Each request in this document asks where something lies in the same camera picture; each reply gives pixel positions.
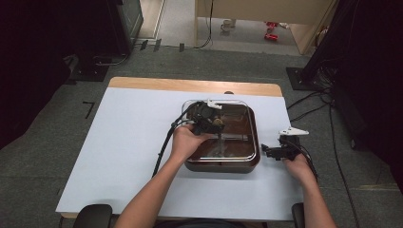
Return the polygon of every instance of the black stand leg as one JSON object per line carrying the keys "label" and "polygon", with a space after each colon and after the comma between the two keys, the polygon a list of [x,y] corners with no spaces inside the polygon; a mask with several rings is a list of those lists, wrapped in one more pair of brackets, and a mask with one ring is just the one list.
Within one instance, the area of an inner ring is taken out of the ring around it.
{"label": "black stand leg", "polygon": [[285,69],[287,70],[288,79],[290,80],[291,87],[293,88],[293,90],[317,91],[323,89],[322,87],[314,84],[313,82],[306,83],[300,79],[300,73],[303,70],[303,68],[287,67]]}

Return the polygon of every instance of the handheld controller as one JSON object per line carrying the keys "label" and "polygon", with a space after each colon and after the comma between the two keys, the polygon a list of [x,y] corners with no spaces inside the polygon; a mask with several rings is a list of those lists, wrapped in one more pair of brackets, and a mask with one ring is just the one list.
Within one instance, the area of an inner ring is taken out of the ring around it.
{"label": "handheld controller", "polygon": [[219,111],[215,107],[210,107],[208,103],[198,104],[196,113],[192,117],[194,122],[193,134],[201,133],[220,134],[225,125],[219,118]]}

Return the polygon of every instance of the cable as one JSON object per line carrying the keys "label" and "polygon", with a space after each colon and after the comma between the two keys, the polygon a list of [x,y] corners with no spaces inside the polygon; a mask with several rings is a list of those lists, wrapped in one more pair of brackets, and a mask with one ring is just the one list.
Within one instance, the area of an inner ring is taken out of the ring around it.
{"label": "cable", "polygon": [[328,105],[328,104],[324,104],[324,105],[322,105],[322,106],[320,106],[320,107],[317,107],[317,108],[315,108],[315,109],[312,109],[312,110],[310,110],[310,111],[307,111],[307,112],[305,112],[305,113],[299,115],[298,117],[295,117],[294,119],[290,120],[290,123],[295,122],[295,121],[299,121],[300,119],[302,119],[302,118],[304,118],[305,116],[307,116],[309,113],[312,113],[312,112],[314,112],[314,111],[318,111],[318,110],[320,110],[322,107],[324,107],[324,106],[326,106],[326,105]]}
{"label": "cable", "polygon": [[[119,61],[119,62],[117,62],[117,63],[111,63],[111,64],[95,64],[95,65],[96,65],[96,66],[116,66],[116,65],[121,64],[121,63],[127,58],[127,56],[128,56],[128,55],[125,55],[124,59],[121,60],[121,61]],[[94,57],[92,57],[92,59],[96,59],[96,58],[99,58],[99,57],[102,57],[102,56],[94,56]]]}
{"label": "cable", "polygon": [[321,89],[321,90],[319,90],[319,91],[315,91],[315,92],[312,92],[312,93],[306,95],[305,97],[303,97],[303,98],[297,100],[297,101],[294,102],[293,104],[290,104],[290,105],[287,107],[287,110],[290,109],[291,107],[293,107],[294,105],[297,105],[297,104],[303,102],[304,100],[306,100],[306,99],[308,99],[308,98],[310,98],[310,97],[313,97],[313,96],[316,95],[316,94],[319,94],[319,95],[321,95],[321,94],[329,94],[328,92],[325,92],[326,89],[329,89],[329,87],[325,87],[325,88],[323,88],[323,89]]}
{"label": "cable", "polygon": [[330,105],[329,105],[329,117],[330,117],[330,126],[332,128],[333,149],[335,151],[337,168],[338,168],[338,171],[339,171],[339,173],[341,175],[341,178],[343,179],[344,187],[346,188],[347,196],[349,197],[349,201],[350,201],[350,204],[352,206],[354,219],[355,219],[355,226],[356,226],[356,228],[359,228],[358,217],[356,215],[355,206],[354,206],[353,199],[352,199],[352,196],[351,196],[351,193],[350,193],[350,189],[349,189],[349,186],[347,184],[346,178],[344,177],[343,171],[341,170],[340,161],[338,160],[338,154],[337,154],[337,151],[336,151],[335,128],[334,128],[334,125],[333,125],[333,118],[332,118],[332,107]]}
{"label": "cable", "polygon": [[200,105],[200,104],[202,104],[202,102],[196,102],[196,103],[191,104],[191,105],[181,114],[181,116],[178,117],[178,119],[176,119],[175,122],[173,122],[173,123],[171,124],[171,128],[169,128],[168,133],[166,134],[165,141],[163,142],[163,147],[161,148],[161,152],[158,154],[158,159],[157,159],[157,162],[156,162],[156,164],[155,164],[154,172],[153,172],[153,174],[152,174],[152,177],[154,177],[154,176],[157,174],[158,169],[160,168],[161,159],[163,158],[163,152],[165,151],[166,146],[168,145],[169,139],[171,139],[172,134],[174,133],[174,131],[175,131],[175,129],[177,128],[177,126],[179,125],[179,121],[180,121],[181,118],[184,116],[184,114],[186,114],[186,113],[190,110],[190,108],[194,107],[195,105]]}

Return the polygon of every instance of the floor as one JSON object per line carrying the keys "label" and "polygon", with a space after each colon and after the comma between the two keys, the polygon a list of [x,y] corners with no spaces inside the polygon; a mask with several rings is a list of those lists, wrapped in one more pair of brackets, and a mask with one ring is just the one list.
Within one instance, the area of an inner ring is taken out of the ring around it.
{"label": "floor", "polygon": [[[155,15],[160,11],[158,4],[151,4],[158,1],[161,0],[150,0],[145,7],[142,5],[145,21],[148,14]],[[194,8],[194,1],[165,0],[161,23],[157,28],[155,38],[141,36],[138,42],[149,40],[149,44],[154,44],[156,40],[161,39],[162,46],[178,47],[180,43],[188,48],[202,46],[209,37],[210,22],[209,18],[198,18],[198,40],[195,44]],[[236,26],[230,31],[222,31],[222,23],[223,19],[212,19],[211,41],[204,49],[300,56],[293,35],[288,28],[276,27],[271,33],[276,34],[278,39],[269,41],[264,39],[267,30],[264,22],[238,20]],[[150,30],[150,28],[143,25],[141,33],[145,33],[146,30]],[[305,55],[312,56],[314,51],[315,49],[312,47]]]}

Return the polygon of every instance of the black chair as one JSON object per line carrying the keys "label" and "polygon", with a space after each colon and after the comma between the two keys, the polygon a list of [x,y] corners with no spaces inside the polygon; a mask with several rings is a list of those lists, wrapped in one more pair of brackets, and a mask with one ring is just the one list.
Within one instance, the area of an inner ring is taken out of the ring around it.
{"label": "black chair", "polygon": [[[296,228],[305,228],[303,203],[291,208]],[[112,207],[107,204],[92,204],[83,208],[74,222],[73,228],[109,228]]]}

